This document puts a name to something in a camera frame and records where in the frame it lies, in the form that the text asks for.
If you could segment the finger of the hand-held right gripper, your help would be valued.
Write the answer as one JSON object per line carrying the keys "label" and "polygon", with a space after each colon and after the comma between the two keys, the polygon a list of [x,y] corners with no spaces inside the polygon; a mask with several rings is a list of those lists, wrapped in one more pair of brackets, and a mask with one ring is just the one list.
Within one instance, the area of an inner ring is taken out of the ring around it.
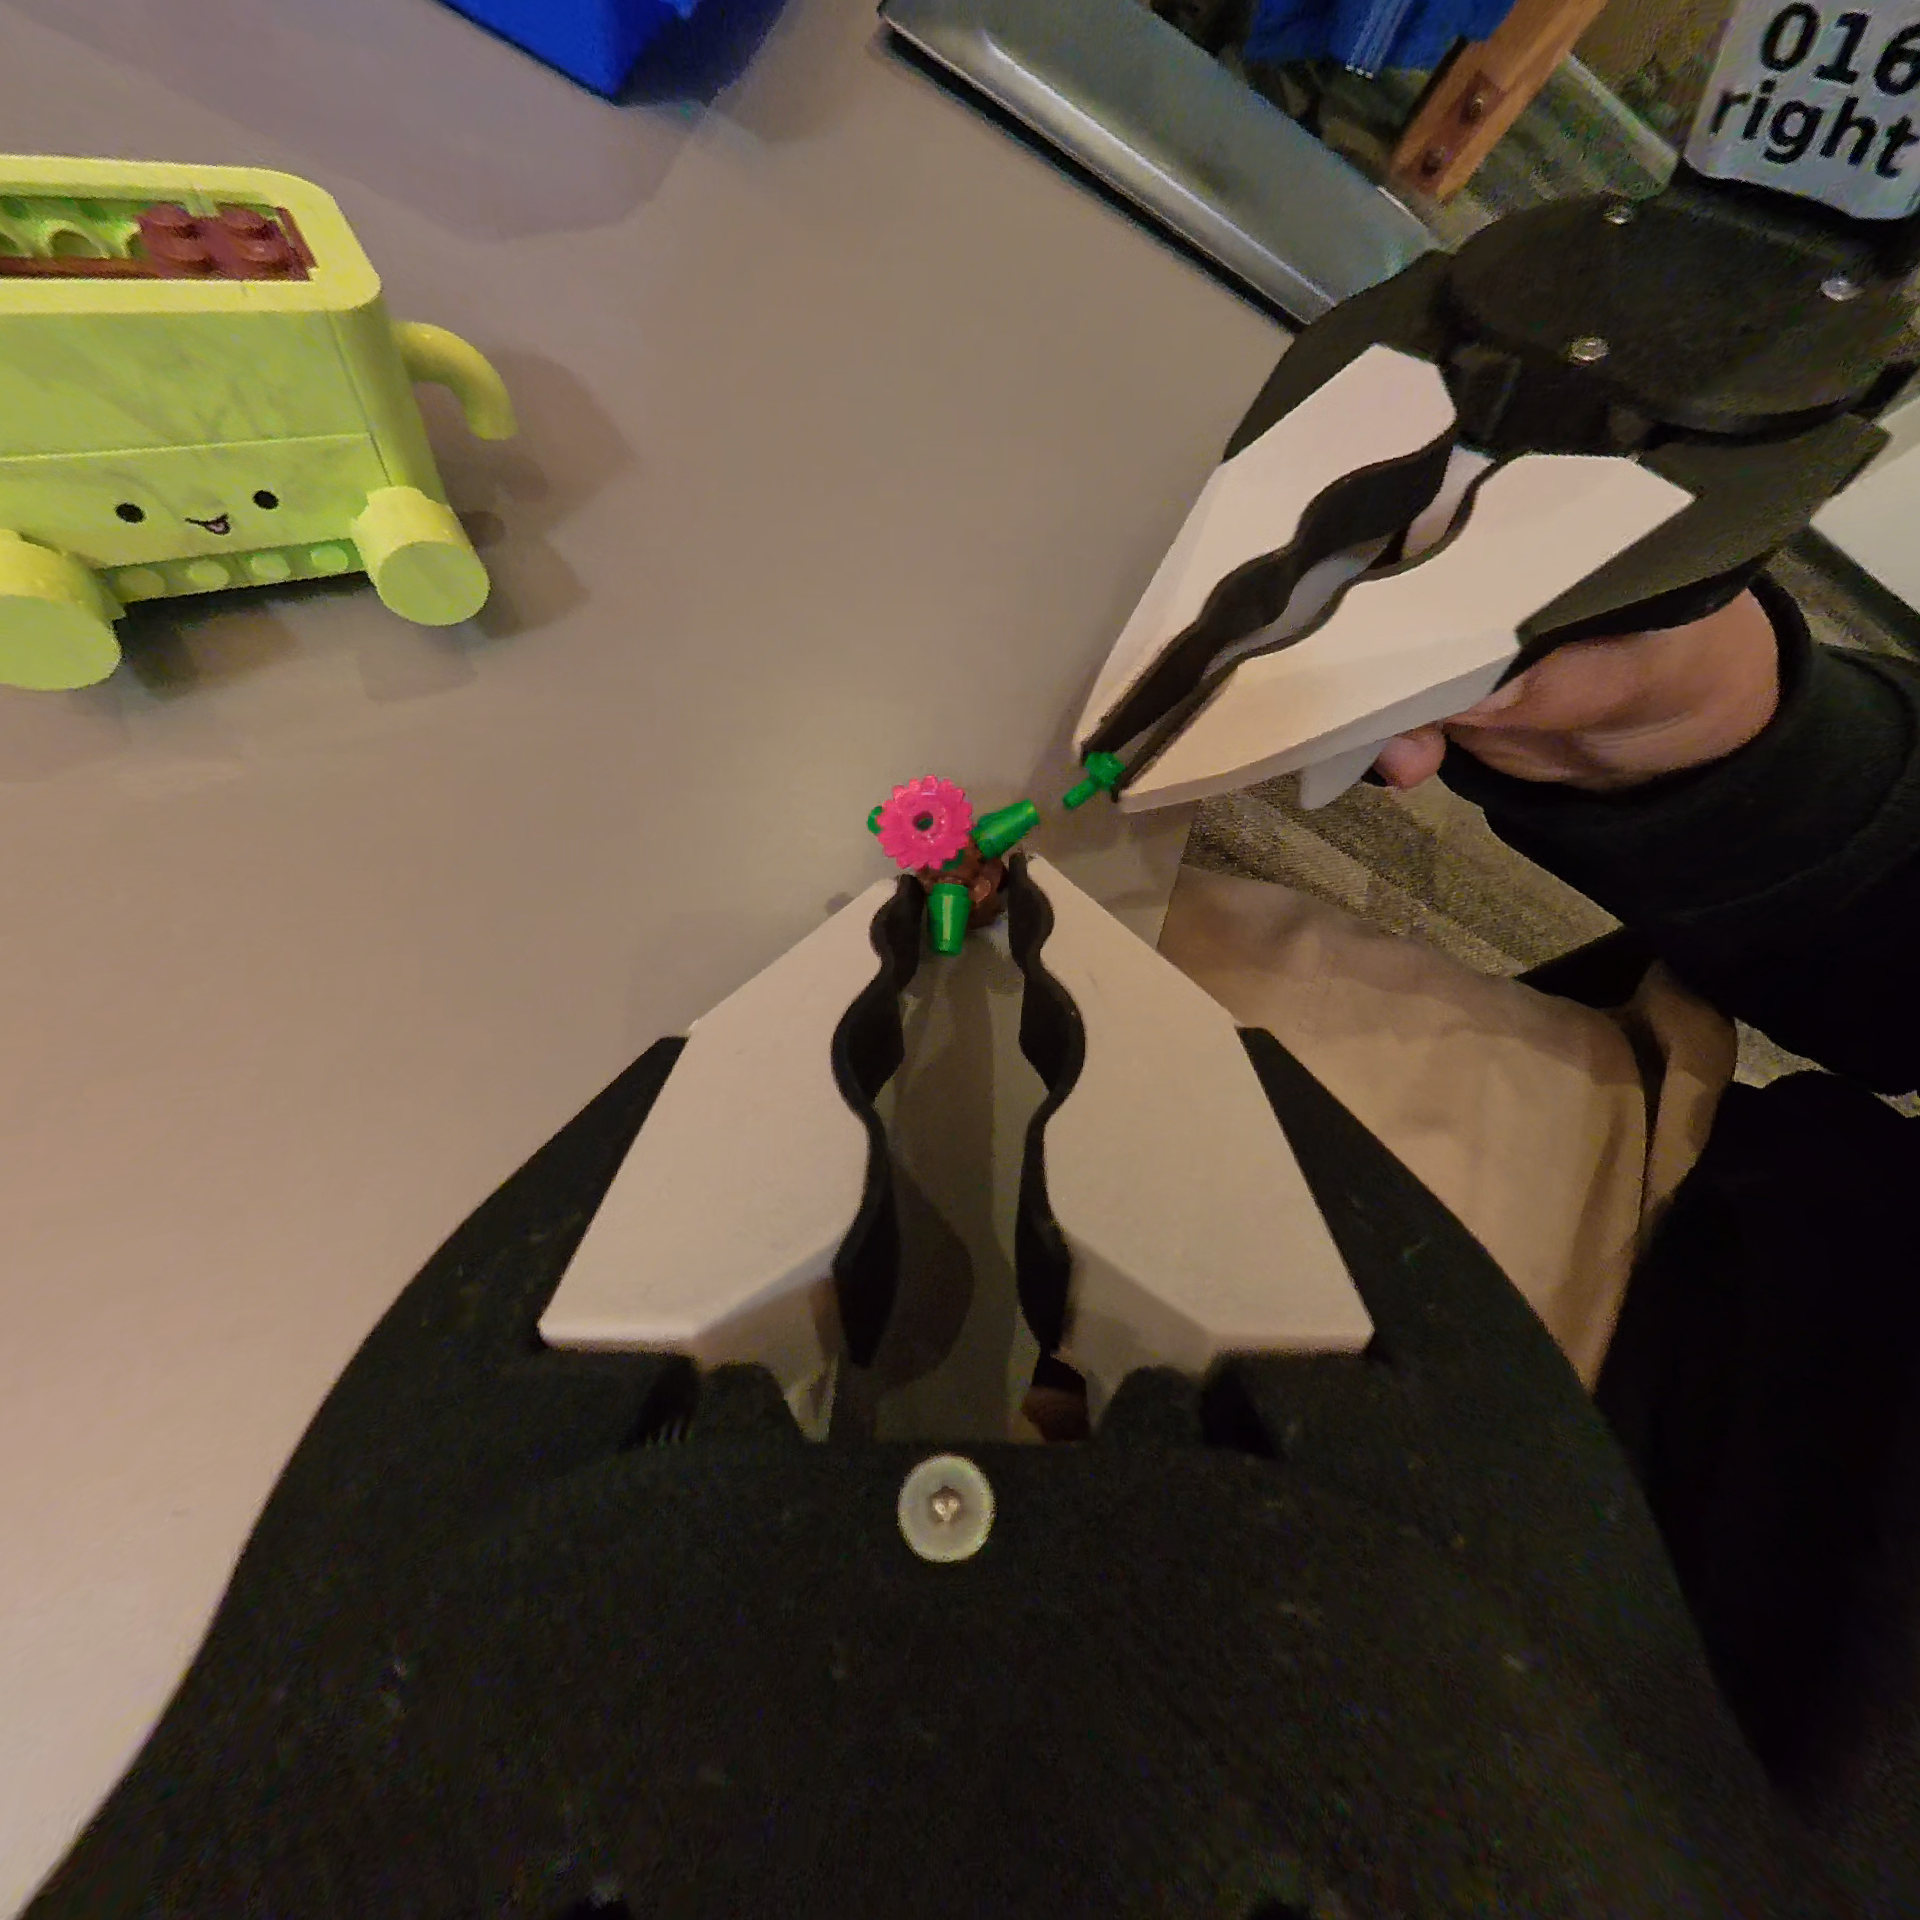
{"label": "finger of the hand-held right gripper", "polygon": [[1126,815],[1346,767],[1489,692],[1522,652],[1663,592],[1658,560],[1696,492],[1648,464],[1525,452],[1478,473],[1446,537],[1344,588],[1313,624],[1210,674],[1153,727],[1113,802]]}
{"label": "finger of the hand-held right gripper", "polygon": [[1280,623],[1313,568],[1408,528],[1432,503],[1453,441],[1440,368],[1370,345],[1218,464],[1121,623],[1074,749],[1136,746],[1187,707],[1234,645]]}

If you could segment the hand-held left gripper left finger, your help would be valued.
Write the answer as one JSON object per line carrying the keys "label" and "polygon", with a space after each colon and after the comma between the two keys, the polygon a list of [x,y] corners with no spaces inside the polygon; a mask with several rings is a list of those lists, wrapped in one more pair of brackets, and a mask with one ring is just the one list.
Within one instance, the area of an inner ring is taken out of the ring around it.
{"label": "hand-held left gripper left finger", "polygon": [[538,1319],[553,1351],[765,1369],[803,1439],[895,1297],[878,1090],[913,884],[874,882],[685,1033]]}

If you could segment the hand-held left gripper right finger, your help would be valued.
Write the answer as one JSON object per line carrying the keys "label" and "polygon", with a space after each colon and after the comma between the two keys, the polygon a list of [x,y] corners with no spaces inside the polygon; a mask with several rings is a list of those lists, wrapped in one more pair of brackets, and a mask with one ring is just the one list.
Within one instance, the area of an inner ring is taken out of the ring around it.
{"label": "hand-held left gripper right finger", "polygon": [[1042,857],[1003,896],[1042,1081],[1014,1282],[1090,1417],[1141,1369],[1361,1353],[1373,1322],[1234,1017]]}

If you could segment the pink toy brick flower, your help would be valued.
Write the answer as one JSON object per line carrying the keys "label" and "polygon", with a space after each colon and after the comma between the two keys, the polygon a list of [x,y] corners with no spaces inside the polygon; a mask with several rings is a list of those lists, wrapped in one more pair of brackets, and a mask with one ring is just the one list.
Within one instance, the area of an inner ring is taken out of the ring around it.
{"label": "pink toy brick flower", "polygon": [[997,920],[1009,855],[1038,825],[1035,801],[977,812],[938,776],[895,784],[867,817],[878,851],[918,882],[928,946],[938,956],[957,956],[969,933]]}

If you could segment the person's right hand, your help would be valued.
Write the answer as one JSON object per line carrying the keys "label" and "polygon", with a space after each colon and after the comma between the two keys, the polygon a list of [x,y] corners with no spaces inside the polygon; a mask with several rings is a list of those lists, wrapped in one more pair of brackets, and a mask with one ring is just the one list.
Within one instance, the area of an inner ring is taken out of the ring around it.
{"label": "person's right hand", "polygon": [[1461,749],[1501,778],[1616,794],[1752,743],[1782,697],[1759,595],[1667,631],[1577,641],[1473,707],[1391,737],[1361,776],[1409,792]]}

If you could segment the wooden beam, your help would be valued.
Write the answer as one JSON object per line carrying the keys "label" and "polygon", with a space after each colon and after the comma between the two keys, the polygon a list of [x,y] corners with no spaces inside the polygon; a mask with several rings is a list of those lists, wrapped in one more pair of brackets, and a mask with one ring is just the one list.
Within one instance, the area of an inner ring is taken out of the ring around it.
{"label": "wooden beam", "polygon": [[1398,137],[1384,186],[1451,201],[1537,97],[1605,2],[1514,2],[1483,39],[1441,61]]}

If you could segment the labelled blue plastic bin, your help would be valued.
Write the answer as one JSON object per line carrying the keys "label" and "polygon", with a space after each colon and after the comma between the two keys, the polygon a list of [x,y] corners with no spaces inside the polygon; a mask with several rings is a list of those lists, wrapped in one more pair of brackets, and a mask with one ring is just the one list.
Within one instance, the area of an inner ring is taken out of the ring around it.
{"label": "labelled blue plastic bin", "polygon": [[611,103],[706,103],[754,59],[786,2],[446,2]]}

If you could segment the lime green toy brick pot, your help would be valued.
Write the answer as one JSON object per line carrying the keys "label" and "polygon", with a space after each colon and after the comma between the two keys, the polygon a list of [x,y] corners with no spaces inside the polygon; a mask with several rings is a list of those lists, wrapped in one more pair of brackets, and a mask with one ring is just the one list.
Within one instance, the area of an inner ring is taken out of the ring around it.
{"label": "lime green toy brick pot", "polygon": [[416,391],[479,441],[479,349],[394,320],[318,186],[233,165],[1,159],[1,684],[109,680],[129,609],[369,580],[454,626],[491,580]]}

